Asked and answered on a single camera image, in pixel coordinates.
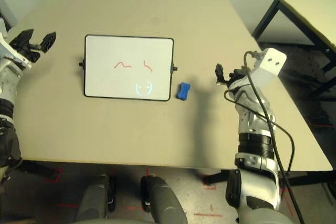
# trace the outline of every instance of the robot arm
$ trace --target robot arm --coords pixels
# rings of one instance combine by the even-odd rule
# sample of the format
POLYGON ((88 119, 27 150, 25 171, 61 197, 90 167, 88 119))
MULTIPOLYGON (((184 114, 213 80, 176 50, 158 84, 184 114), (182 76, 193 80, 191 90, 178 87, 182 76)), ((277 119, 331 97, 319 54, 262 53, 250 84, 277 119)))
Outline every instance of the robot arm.
POLYGON ((10 44, 0 33, 0 182, 21 163, 19 141, 13 122, 16 88, 24 71, 32 67, 40 54, 47 52, 56 39, 56 33, 48 34, 40 45, 29 43, 33 29, 21 32, 10 44))
MULTIPOLYGON (((250 75, 270 120, 275 122, 270 104, 259 88, 278 75, 286 61, 286 55, 269 48, 260 54, 255 53, 255 57, 257 61, 250 75)), ((217 65, 216 75, 217 84, 227 85, 230 96, 235 102, 264 115, 242 70, 235 69, 230 74, 230 79, 225 81, 223 67, 217 65)), ((279 212, 278 163, 274 159, 267 121, 238 104, 236 110, 239 114, 239 147, 235 156, 237 169, 230 172, 226 200, 229 205, 236 208, 239 223, 269 223, 270 220, 272 223, 292 223, 279 212)))

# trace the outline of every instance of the floor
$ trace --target floor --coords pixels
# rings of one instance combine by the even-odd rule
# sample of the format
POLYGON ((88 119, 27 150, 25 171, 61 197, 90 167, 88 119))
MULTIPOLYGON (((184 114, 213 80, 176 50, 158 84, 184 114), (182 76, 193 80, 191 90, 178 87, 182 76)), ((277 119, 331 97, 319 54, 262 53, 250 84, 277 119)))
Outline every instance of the floor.
MULTIPOLYGON (((284 51, 288 60, 280 78, 294 98, 297 107, 310 126, 333 167, 336 167, 336 106, 332 102, 305 101, 301 95, 317 86, 316 81, 298 83, 293 71, 308 74, 320 82, 328 79, 319 70, 324 56, 311 48, 262 44, 284 51)), ((326 95, 332 95, 336 89, 326 95)), ((15 220, 32 217, 36 223, 72 223, 82 192, 96 175, 106 173, 117 178, 116 209, 109 218, 128 218, 153 221, 141 208, 140 179, 155 174, 164 178, 176 193, 189 223, 235 223, 237 214, 225 200, 226 183, 206 186, 201 177, 218 170, 193 170, 168 167, 117 166, 96 164, 46 163, 61 171, 60 180, 50 182, 42 177, 15 171, 0 188, 1 219, 15 220)), ((335 223, 336 200, 326 184, 293 188, 307 224, 335 223)), ((288 192, 281 202, 281 212, 298 223, 288 192)))
MULTIPOLYGON (((201 175, 217 170, 193 170, 143 166, 94 164, 46 164, 62 170, 57 183, 41 177, 15 172, 2 194, 2 217, 20 219, 34 217, 36 223, 72 223, 86 185, 95 175, 117 177, 116 209, 109 218, 153 221, 142 210, 140 179, 155 174, 166 180, 176 193, 189 223, 235 223, 237 213, 225 200, 226 182, 206 186, 201 175)), ((324 184, 293 188, 306 224, 334 223, 336 200, 324 184)), ((281 212, 298 223, 288 192, 281 202, 281 212)))

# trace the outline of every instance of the beige table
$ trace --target beige table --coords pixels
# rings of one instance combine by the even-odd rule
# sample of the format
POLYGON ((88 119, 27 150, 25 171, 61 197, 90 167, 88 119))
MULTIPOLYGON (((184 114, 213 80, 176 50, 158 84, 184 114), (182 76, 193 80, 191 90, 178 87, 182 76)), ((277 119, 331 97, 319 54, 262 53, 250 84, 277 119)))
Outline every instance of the beige table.
MULTIPOLYGON (((336 66, 336 0, 274 0, 253 31, 257 40, 280 10, 292 21, 330 62, 322 69, 327 72, 336 66)), ((315 99, 336 85, 336 77, 307 95, 315 99)))
MULTIPOLYGON (((34 41, 57 32, 55 45, 18 88, 15 121, 22 156, 61 162, 234 168, 238 114, 216 86, 240 68, 247 50, 259 50, 228 0, 44 0, 14 27, 34 28, 34 41), (172 97, 167 102, 87 98, 83 95, 86 34, 174 38, 172 97), (192 87, 186 101, 178 84, 192 87)), ((278 123, 296 143, 293 170, 331 166, 281 82, 264 94, 278 123)), ((290 143, 277 131, 284 165, 290 143)))

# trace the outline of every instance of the black cable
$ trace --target black cable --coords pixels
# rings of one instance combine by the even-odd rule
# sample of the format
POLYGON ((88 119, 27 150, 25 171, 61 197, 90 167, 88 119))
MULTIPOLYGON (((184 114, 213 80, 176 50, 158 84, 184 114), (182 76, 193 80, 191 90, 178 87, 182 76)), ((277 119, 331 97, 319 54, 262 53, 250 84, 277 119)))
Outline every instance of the black cable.
MULTIPOLYGON (((233 89, 229 89, 229 90, 224 91, 224 98, 225 98, 225 100, 227 100, 227 101, 229 101, 229 102, 232 102, 232 103, 234 103, 234 104, 237 104, 237 105, 243 107, 244 109, 246 109, 246 110, 248 110, 248 111, 250 111, 250 112, 256 114, 257 116, 260 116, 260 117, 266 119, 266 117, 265 117, 264 115, 258 113, 257 111, 252 110, 252 109, 250 109, 249 107, 247 107, 247 106, 245 106, 245 105, 243 105, 243 104, 241 104, 241 103, 239 103, 239 102, 236 102, 236 101, 234 101, 234 100, 229 99, 229 98, 226 96, 226 94, 227 94, 228 92, 233 92, 233 89)), ((291 143, 291 146, 292 146, 292 151, 291 151, 291 155, 290 155, 290 160, 289 160, 289 164, 288 164, 288 169, 287 169, 287 172, 286 172, 286 173, 288 174, 288 173, 290 172, 290 170, 291 170, 292 163, 293 163, 293 159, 294 159, 294 156, 295 156, 295 145, 294 145, 294 140, 293 140, 292 136, 288 133, 288 131, 286 131, 286 130, 285 130, 283 127, 281 127, 279 124, 277 124, 277 123, 275 123, 275 122, 271 122, 271 123, 272 123, 273 125, 275 125, 276 127, 278 127, 281 131, 283 131, 283 132, 288 136, 288 138, 289 138, 289 140, 290 140, 290 143, 291 143)))
MULTIPOLYGON (((248 51, 248 52, 246 52, 246 53, 244 54, 244 66, 245 66, 246 69, 248 69, 248 68, 247 68, 247 61, 246 61, 246 58, 247 58, 247 55, 248 55, 248 54, 250 54, 251 56, 253 56, 253 52, 248 51)), ((287 178, 287 176, 286 176, 286 174, 285 174, 284 167, 282 166, 282 162, 281 162, 281 159, 280 159, 280 156, 279 156, 279 153, 278 153, 277 144, 276 144, 276 141, 275 141, 275 136, 274 136, 273 127, 272 127, 271 121, 270 121, 270 119, 269 119, 267 110, 266 110, 266 108, 265 108, 265 106, 264 106, 264 104, 263 104, 263 102, 262 102, 262 100, 261 100, 261 98, 260 98, 260 96, 259 96, 259 94, 258 94, 258 91, 257 91, 257 89, 256 89, 256 87, 255 87, 255 85, 254 85, 254 83, 253 83, 253 81, 252 81, 252 78, 251 78, 250 73, 247 72, 246 75, 247 75, 247 78, 248 78, 248 80, 249 80, 249 82, 250 82, 250 84, 251 84, 251 87, 252 87, 252 89, 253 89, 253 92, 254 92, 254 94, 256 95, 256 97, 257 97, 257 99, 258 99, 258 101, 259 101, 259 103, 260 103, 260 106, 261 106, 261 108, 263 109, 263 112, 264 112, 264 114, 265 114, 265 118, 266 118, 266 121, 267 121, 267 125, 268 125, 268 127, 269 127, 269 132, 270 132, 270 134, 271 134, 271 141, 272 141, 272 144, 273 144, 274 153, 275 153, 275 156, 276 156, 277 161, 278 161, 278 165, 279 165, 279 168, 280 168, 280 172, 281 172, 281 174, 282 174, 282 176, 283 176, 283 178, 284 178, 286 187, 288 188, 288 193, 289 193, 290 198, 291 198, 291 200, 292 200, 292 202, 293 202, 294 208, 295 208, 295 210, 296 210, 296 213, 297 213, 297 215, 298 215, 298 217, 299 217, 299 220, 300 220, 301 224, 305 224, 305 223, 304 223, 305 221, 303 220, 303 217, 302 217, 300 208, 299 208, 299 206, 298 206, 298 204, 297 204, 297 202, 296 202, 296 200, 295 200, 295 196, 294 196, 293 191, 292 191, 292 189, 291 189, 291 187, 290 187, 288 178, 287 178)))

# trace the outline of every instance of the whiteboard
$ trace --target whiteboard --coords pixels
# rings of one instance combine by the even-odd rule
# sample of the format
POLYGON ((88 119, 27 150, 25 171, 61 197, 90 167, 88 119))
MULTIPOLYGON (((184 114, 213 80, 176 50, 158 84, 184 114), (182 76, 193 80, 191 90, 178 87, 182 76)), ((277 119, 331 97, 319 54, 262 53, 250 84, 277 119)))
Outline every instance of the whiteboard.
POLYGON ((85 95, 169 100, 173 45, 171 38, 87 35, 85 95))

